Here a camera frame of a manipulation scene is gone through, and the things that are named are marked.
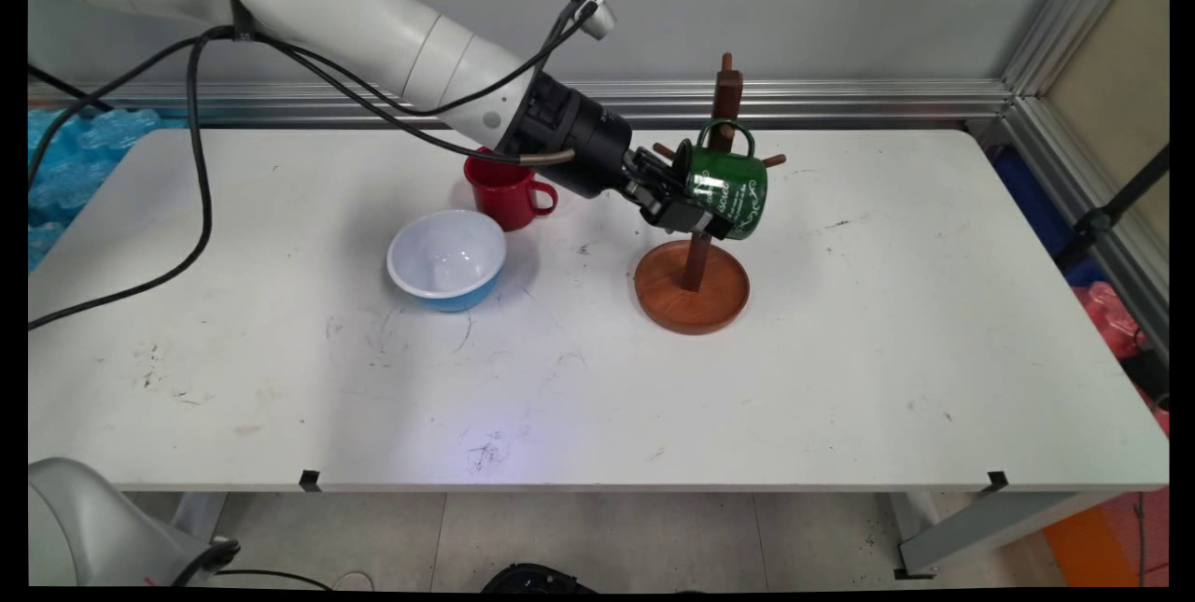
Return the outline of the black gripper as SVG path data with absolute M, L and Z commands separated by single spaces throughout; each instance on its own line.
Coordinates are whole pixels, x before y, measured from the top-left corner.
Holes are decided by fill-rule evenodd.
M 538 72 L 513 113 L 511 127 L 500 139 L 500 155 L 516 160 L 571 150 L 568 162 L 538 162 L 539 174 L 586 199 L 603 192 L 635 199 L 643 192 L 654 203 L 642 205 L 641 216 L 652 227 L 727 239 L 734 228 L 731 219 L 701 203 L 676 199 L 690 194 L 672 159 L 641 147 L 641 170 L 627 167 L 635 159 L 629 155 L 632 134 L 623 117 Z

